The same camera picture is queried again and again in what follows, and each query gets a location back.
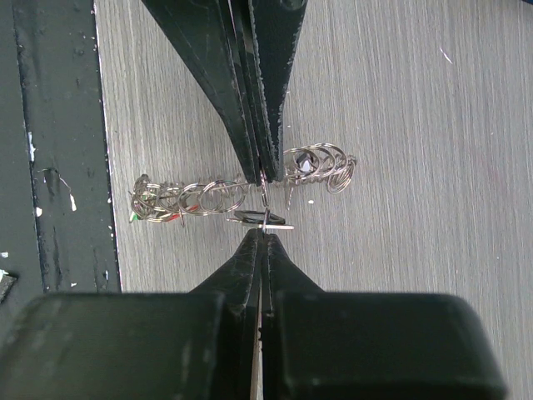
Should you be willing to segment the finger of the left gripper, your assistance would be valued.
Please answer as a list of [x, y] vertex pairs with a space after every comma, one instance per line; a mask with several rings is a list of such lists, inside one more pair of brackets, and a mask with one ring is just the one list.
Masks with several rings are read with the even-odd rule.
[[250, 1], [253, 68], [259, 105], [259, 160], [266, 180], [280, 181], [283, 167], [283, 112], [306, 1]]
[[143, 3], [220, 116], [245, 179], [261, 181], [229, 1]]

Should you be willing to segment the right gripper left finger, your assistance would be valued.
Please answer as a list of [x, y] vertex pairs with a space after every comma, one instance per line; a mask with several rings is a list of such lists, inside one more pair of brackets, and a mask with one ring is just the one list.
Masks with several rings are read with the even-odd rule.
[[187, 293], [55, 294], [1, 351], [4, 399], [250, 399], [261, 234]]

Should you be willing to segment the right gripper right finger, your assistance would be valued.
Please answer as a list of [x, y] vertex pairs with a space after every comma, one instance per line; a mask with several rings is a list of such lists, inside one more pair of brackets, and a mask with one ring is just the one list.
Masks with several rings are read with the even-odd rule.
[[262, 240], [266, 399], [504, 399], [478, 314], [444, 293], [328, 292]]

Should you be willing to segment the silver key black head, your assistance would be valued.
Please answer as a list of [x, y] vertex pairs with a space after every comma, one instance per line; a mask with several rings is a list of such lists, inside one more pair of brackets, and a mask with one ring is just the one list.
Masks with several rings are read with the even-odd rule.
[[286, 223], [286, 219], [272, 213], [268, 209], [263, 212], [252, 210], [236, 210], [233, 217], [227, 219], [231, 223], [239, 223], [250, 228], [258, 228], [263, 232], [267, 230], [290, 231], [294, 226]]

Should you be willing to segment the red key tag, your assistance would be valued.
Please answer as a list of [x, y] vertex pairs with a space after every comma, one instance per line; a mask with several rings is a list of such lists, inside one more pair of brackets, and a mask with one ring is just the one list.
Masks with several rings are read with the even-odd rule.
[[181, 226], [184, 228], [185, 225], [186, 225], [186, 222], [185, 222], [185, 216], [186, 215], [192, 215], [194, 216], [195, 215], [195, 212], [196, 210], [198, 209], [198, 206], [197, 205], [191, 205], [191, 206], [187, 206], [185, 207], [183, 210], [180, 210], [178, 213], [174, 213], [172, 214], [168, 219], [167, 221], [168, 222], [171, 222], [171, 221], [175, 221], [175, 220], [178, 220], [179, 223], [181, 224]]

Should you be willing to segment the green key tag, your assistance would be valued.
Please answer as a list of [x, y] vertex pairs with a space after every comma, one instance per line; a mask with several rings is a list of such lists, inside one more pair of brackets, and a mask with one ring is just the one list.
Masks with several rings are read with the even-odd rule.
[[130, 215], [129, 222], [130, 222], [130, 223], [133, 223], [134, 221], [138, 221], [138, 220], [139, 220], [138, 215], [137, 215], [136, 213], [133, 212], [133, 213]]

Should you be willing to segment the large metal keyring with rings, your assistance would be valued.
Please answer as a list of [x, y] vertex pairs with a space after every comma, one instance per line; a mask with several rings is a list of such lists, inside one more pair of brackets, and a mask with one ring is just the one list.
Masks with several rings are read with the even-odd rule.
[[293, 189], [310, 184], [323, 184], [331, 195], [343, 192], [351, 183], [357, 165], [356, 157], [331, 143], [294, 147], [283, 153], [284, 176], [279, 182], [249, 183], [238, 174], [234, 178], [213, 178], [207, 182], [153, 182], [141, 175], [130, 192], [130, 208], [138, 221], [169, 223], [167, 219], [187, 206], [197, 205], [195, 215], [207, 217], [241, 210], [249, 193], [259, 193], [264, 200], [269, 188], [283, 188], [286, 205], [291, 203]]

